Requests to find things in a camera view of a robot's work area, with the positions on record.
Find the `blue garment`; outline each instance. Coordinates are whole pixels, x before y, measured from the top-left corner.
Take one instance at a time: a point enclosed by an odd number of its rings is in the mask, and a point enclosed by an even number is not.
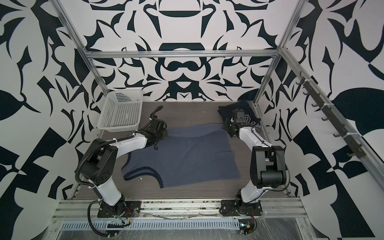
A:
[[[122,168],[125,180],[150,175],[163,188],[240,177],[222,124],[177,127],[167,133],[158,150],[147,147],[129,154]]]

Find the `black cable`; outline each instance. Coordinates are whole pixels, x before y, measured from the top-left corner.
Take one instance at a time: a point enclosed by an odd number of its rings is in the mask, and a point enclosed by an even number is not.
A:
[[[128,221],[128,223],[127,224],[124,224],[124,225],[119,225],[119,227],[128,227],[129,225],[131,225],[131,222],[128,220],[128,218],[127,218],[127,221]]]
[[[261,140],[254,132],[253,132],[253,130],[252,130],[252,128],[251,128],[251,132],[260,140],[260,142],[262,143],[262,144],[264,144],[264,145],[266,145],[265,144],[265,141],[264,140]]]
[[[257,228],[256,218],[254,218],[252,215],[245,214],[245,213],[243,213],[243,212],[238,212],[238,211],[239,211],[239,208],[234,208],[234,207],[232,207],[232,208],[229,209],[229,208],[227,207],[226,204],[222,204],[221,207],[219,208],[219,213],[223,215],[223,214],[228,213],[228,212],[231,211],[232,209],[234,209],[235,212],[237,212],[237,213],[239,213],[239,214],[243,214],[243,215],[247,215],[247,216],[252,217],[252,218],[255,220],[255,227],[253,228],[252,231],[256,230],[256,228]]]
[[[91,227],[92,231],[94,233],[96,233],[97,235],[99,236],[102,236],[102,237],[113,237],[114,235],[111,235],[111,234],[108,234],[108,233],[102,233],[102,232],[99,232],[92,224],[91,222],[91,206],[94,204],[94,203],[97,203],[97,202],[100,202],[99,200],[95,200],[95,201],[92,201],[89,206],[88,206],[88,210],[87,210],[87,218],[88,218],[88,223],[89,223],[89,226]]]
[[[283,160],[283,162],[284,162],[284,164],[285,164],[285,166],[287,167],[287,170],[288,170],[288,175],[289,175],[289,178],[288,178],[288,184],[287,184],[287,186],[284,186],[284,189],[281,189],[281,190],[273,190],[273,189],[271,189],[271,191],[274,191],[274,192],[282,192],[282,191],[284,191],[284,190],[286,190],[287,188],[288,188],[288,186],[291,184],[291,172],[289,171],[289,168],[288,168],[288,166],[287,166],[287,163]]]
[[[155,117],[155,113],[158,112],[158,111],[160,111],[161,109],[163,109],[163,107],[164,107],[163,105],[158,106],[158,107],[151,113],[151,115],[149,116],[149,122],[148,122],[144,127],[140,128],[139,131],[141,131],[141,130],[143,130],[144,128],[148,127],[148,126],[151,124],[152,119]]]

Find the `gray work surface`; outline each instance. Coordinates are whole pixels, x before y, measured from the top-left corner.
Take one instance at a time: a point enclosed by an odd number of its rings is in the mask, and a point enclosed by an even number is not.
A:
[[[226,106],[232,102],[144,102],[141,112],[139,127],[143,127],[149,121],[149,115],[154,109],[163,105],[164,108],[156,113],[157,117],[167,123],[168,128],[187,127],[204,123],[222,123],[218,106]],[[121,138],[132,132],[108,132],[105,131],[102,139],[111,140],[114,137]],[[234,197],[237,191],[249,182],[251,151],[247,145],[237,137],[229,138],[231,149],[235,155],[235,161],[240,173],[239,179],[215,180],[200,182],[178,187],[160,189],[159,183],[152,176],[141,176],[125,181],[121,172],[128,155],[125,154],[116,159],[113,170],[113,181],[118,190],[126,198],[160,199],[160,198],[227,198]],[[283,197],[284,192],[268,191],[263,197]],[[96,199],[92,189],[81,187],[76,199]]]

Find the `black and white patterned wall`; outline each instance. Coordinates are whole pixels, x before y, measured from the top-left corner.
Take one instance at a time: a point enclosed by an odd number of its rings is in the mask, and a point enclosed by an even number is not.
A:
[[[297,0],[65,0],[90,51],[276,49]],[[145,101],[253,100],[270,57],[96,59]]]
[[[255,98],[271,60],[109,58],[94,62],[109,89],[142,89],[145,101],[231,101]]]
[[[42,233],[99,134],[104,96],[47,0],[0,3],[0,239]]]
[[[384,158],[384,2],[310,0],[287,45],[377,154]],[[318,237],[382,239],[384,192],[337,134],[284,60],[260,101],[273,143],[285,147],[292,194]]]
[[[297,0],[62,0],[93,51],[277,48]]]

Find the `white plastic basket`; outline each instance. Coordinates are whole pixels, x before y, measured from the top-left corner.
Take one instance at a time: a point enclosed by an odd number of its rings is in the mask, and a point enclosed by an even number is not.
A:
[[[133,131],[139,128],[143,91],[125,89],[109,92],[97,122],[109,132]]]

